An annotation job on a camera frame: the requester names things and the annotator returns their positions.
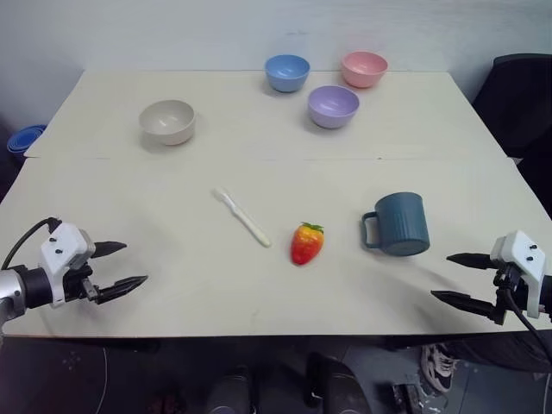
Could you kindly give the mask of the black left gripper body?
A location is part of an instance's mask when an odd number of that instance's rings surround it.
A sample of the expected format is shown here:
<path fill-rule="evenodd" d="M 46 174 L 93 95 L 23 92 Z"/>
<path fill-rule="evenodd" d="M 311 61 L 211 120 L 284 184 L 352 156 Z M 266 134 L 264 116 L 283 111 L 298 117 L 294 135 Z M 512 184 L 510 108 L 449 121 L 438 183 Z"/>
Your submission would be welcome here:
<path fill-rule="evenodd" d="M 64 299 L 66 303 L 88 299 L 99 304 L 99 288 L 90 281 L 93 271 L 86 261 L 80 268 L 70 268 L 64 275 Z"/>

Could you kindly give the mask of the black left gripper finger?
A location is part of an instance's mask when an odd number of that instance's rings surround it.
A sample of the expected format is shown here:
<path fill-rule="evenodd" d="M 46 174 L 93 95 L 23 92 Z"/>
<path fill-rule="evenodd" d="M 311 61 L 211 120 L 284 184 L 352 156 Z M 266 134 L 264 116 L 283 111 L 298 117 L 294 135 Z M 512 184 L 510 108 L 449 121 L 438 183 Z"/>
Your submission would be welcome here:
<path fill-rule="evenodd" d="M 118 280 L 114 285 L 98 291 L 97 304 L 104 304 L 111 300 L 125 296 L 142 285 L 147 279 L 148 276 L 143 275 Z"/>
<path fill-rule="evenodd" d="M 91 255 L 92 259 L 100 258 L 111 255 L 119 250 L 126 248 L 125 243 L 119 241 L 101 241 L 94 243 L 94 253 Z"/>

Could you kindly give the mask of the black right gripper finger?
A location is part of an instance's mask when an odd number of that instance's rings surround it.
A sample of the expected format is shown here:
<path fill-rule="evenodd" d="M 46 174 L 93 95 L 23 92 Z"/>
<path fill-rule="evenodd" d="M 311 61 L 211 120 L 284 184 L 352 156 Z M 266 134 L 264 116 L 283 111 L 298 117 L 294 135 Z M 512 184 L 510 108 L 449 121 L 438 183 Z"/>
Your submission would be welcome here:
<path fill-rule="evenodd" d="M 464 267 L 470 267 L 480 270 L 496 269 L 497 264 L 491 260 L 489 254 L 460 253 L 451 254 L 446 260 Z"/>
<path fill-rule="evenodd" d="M 457 310 L 480 315 L 493 320 L 495 306 L 492 303 L 474 299 L 471 296 L 452 291 L 431 291 L 435 298 Z"/>

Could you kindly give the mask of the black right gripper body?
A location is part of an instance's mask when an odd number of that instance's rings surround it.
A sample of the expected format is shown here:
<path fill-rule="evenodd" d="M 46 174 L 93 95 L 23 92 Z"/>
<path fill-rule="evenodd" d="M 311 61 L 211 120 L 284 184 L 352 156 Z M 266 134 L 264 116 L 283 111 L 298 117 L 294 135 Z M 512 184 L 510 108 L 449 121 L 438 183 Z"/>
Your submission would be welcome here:
<path fill-rule="evenodd" d="M 520 321 L 525 320 L 524 307 L 519 305 L 518 297 L 527 304 L 528 287 L 521 278 L 520 270 L 512 264 L 499 265 L 493 284 L 497 290 L 491 320 L 495 323 L 503 323 L 507 311 L 512 311 Z"/>

